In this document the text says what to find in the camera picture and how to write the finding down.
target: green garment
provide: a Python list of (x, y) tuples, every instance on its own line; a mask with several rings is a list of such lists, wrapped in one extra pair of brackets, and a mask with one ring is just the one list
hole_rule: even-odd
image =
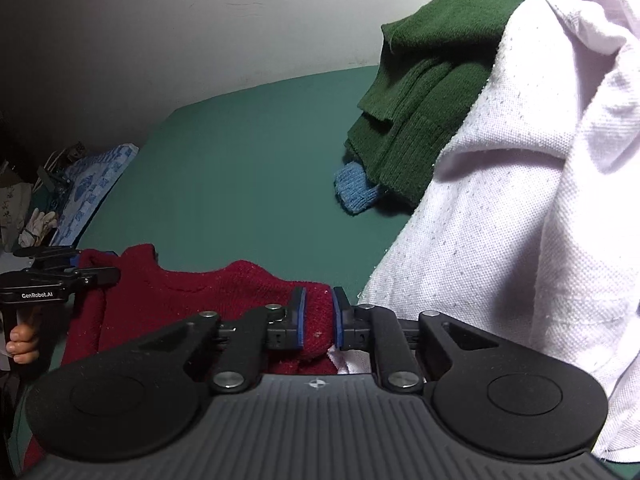
[(382, 26), (378, 75), (346, 146), (367, 177), (417, 205), (440, 150), (491, 73), (500, 38), (524, 0), (432, 0)]

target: white wall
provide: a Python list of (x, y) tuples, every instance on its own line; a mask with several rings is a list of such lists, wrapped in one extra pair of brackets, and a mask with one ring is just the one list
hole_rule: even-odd
[(0, 110), (39, 154), (142, 144), (181, 105), (376, 64), (429, 0), (0, 0)]

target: white textured fabric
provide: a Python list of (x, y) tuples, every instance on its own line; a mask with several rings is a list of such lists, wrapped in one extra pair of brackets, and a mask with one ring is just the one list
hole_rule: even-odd
[(409, 319), (441, 310), (591, 373), (609, 396), (594, 453), (619, 462), (640, 461), (639, 12), (640, 0), (515, 11), (360, 297)]

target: circular black cover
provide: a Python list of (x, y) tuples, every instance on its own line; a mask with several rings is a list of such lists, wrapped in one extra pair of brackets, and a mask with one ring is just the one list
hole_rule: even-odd
[(188, 427), (199, 402), (193, 381), (152, 354), (120, 357), (72, 363), (36, 383), (27, 418), (45, 451), (85, 462), (126, 460)]
[(433, 406), (463, 440), (499, 456), (541, 460), (590, 449), (607, 397), (587, 373), (513, 345), (457, 355), (436, 384)]

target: pile of clothes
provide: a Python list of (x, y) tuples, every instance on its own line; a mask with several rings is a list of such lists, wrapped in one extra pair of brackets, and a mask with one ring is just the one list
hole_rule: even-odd
[[(417, 205), (360, 301), (440, 310), (577, 365), (609, 397), (593, 452), (640, 462), (640, 0), (483, 0), (496, 6), (477, 56), (447, 24), (480, 0), (459, 19), (446, 11), (462, 0), (443, 1), (383, 27), (348, 133), (347, 209), (385, 192)], [(420, 50), (433, 30), (455, 61)]]

